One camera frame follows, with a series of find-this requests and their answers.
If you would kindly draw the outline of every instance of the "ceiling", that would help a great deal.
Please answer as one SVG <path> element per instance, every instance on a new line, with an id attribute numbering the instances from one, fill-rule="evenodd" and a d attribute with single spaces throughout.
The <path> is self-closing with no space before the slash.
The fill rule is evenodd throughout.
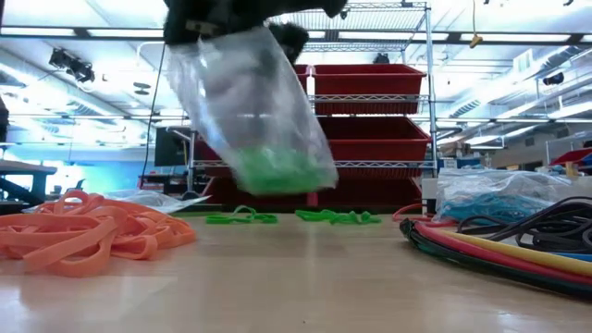
<path id="1" fill-rule="evenodd" d="M 566 33 L 570 34 L 568 37 L 574 34 L 582 40 L 588 38 L 582 35 L 592 34 L 592 23 L 589 20 L 592 17 L 591 0 L 575 0 L 570 6 L 564 6 L 562 0 L 490 0 L 488 5 L 484 5 L 482 0 L 476 2 L 476 30 L 490 33 L 491 39 L 495 37 L 494 32 Z M 389 1 L 374 0 L 371 3 Z M 434 31 L 444 34 L 444 39 L 454 34 L 458 38 L 463 38 L 465 34 L 471 36 L 473 1 L 435 0 L 431 3 Z M 161 29 L 166 13 L 167 8 L 162 0 L 63 0 L 59 2 L 59 6 L 46 0 L 6 0 L 3 25 Z M 314 16 L 299 15 L 282 19 L 308 22 L 311 25 L 317 22 Z M 381 23 L 382 26 L 379 28 L 382 30 L 392 29 L 389 24 L 413 25 L 409 21 L 403 22 L 406 17 L 385 15 L 378 11 L 358 13 L 357 16 L 352 16 L 350 21 L 343 20 L 338 28 L 367 30 L 378 22 L 384 23 L 385 19 L 392 21 Z M 413 21 L 422 23 L 418 26 L 419 31 L 425 30 L 425 21 L 421 20 L 422 17 L 423 11 Z M 11 116 L 43 114 L 72 117 L 43 120 L 15 117 L 11 119 L 11 138 L 14 142 L 26 142 L 30 147 L 43 143 L 44 150 L 55 148 L 49 143 L 73 142 L 76 145 L 71 145 L 70 149 L 90 149 L 91 146 L 93 149 L 129 149 L 146 142 L 147 119 L 141 117 L 150 115 L 153 102 L 154 110 L 162 116 L 183 114 L 179 101 L 167 81 L 168 52 L 163 50 L 163 45 L 159 42 L 151 40 L 147 43 L 134 39 L 106 41 L 27 37 L 0 36 L 0 73 L 3 73 L 4 77 L 0 77 L 0 93 L 3 94 L 3 98 L 11 100 L 7 103 Z M 536 63 L 561 49 L 561 46 L 551 44 L 484 43 L 471 49 L 466 43 L 446 43 L 440 39 L 433 48 L 438 117 L 453 115 L 455 108 L 459 107 L 462 101 L 470 100 L 478 93 L 482 94 L 487 89 L 496 90 L 500 85 L 500 78 L 512 71 L 514 58 L 517 56 L 532 52 L 532 61 Z M 96 75 L 95 82 L 77 85 L 70 75 L 56 71 L 56 68 L 48 64 L 55 48 L 68 50 L 83 61 L 92 63 Z M 419 70 L 427 70 L 426 46 L 421 41 L 411 42 L 404 54 L 389 52 L 388 55 L 391 62 L 404 61 Z M 308 52 L 302 54 L 299 63 L 368 64 L 375 57 L 376 51 Z M 589 55 L 566 61 L 561 67 L 565 72 L 565 81 L 555 87 L 546 87 L 540 80 L 533 78 L 513 80 L 507 92 L 495 96 L 496 98 L 461 117 L 498 117 L 526 103 L 534 103 L 535 106 L 525 113 L 538 115 L 541 106 L 545 113 L 556 111 L 560 106 L 559 97 L 555 95 L 562 96 L 561 89 L 573 88 L 576 83 L 586 80 L 588 72 L 592 75 L 591 66 Z M 139 89 L 134 87 L 134 82 L 149 84 L 148 94 L 137 94 L 136 91 Z M 569 95 L 566 95 L 566 101 L 569 105 L 577 105 L 587 100 L 589 92 L 589 86 L 572 89 Z M 428 94 L 426 82 L 421 94 Z M 544 104 L 538 103 L 545 98 L 547 100 Z M 424 105 L 420 114 L 425 115 L 426 112 L 427 107 Z M 117 117 L 100 120 L 85 118 L 96 115 Z M 140 117 L 129 119 L 129 116 Z M 177 120 L 163 120 L 156 126 L 179 123 Z M 459 136 L 459 139 L 468 137 L 470 136 Z"/>

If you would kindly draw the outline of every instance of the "yellow cable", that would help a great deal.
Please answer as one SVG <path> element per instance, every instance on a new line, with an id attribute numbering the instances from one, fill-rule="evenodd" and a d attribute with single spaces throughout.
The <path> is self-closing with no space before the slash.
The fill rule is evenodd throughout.
<path id="1" fill-rule="evenodd" d="M 550 253 L 529 250 L 518 246 L 512 246 L 504 243 L 495 242 L 492 240 L 484 240 L 481 238 L 463 235 L 446 230 L 438 231 L 457 240 L 465 241 L 496 253 L 502 253 L 514 258 L 523 259 L 527 262 L 547 267 L 553 267 L 564 272 L 574 273 L 592 278 L 592 264 L 581 260 L 562 257 Z"/>

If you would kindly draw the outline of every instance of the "orange rubber band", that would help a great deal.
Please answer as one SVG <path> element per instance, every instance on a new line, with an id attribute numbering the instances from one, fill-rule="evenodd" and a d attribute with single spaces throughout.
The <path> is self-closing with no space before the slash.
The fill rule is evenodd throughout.
<path id="1" fill-rule="evenodd" d="M 195 240 L 183 220 L 83 191 L 69 191 L 33 214 L 0 216 L 0 254 L 22 259 L 27 272 L 45 269 L 64 277 L 95 276 L 111 256 L 149 260 L 158 250 Z"/>

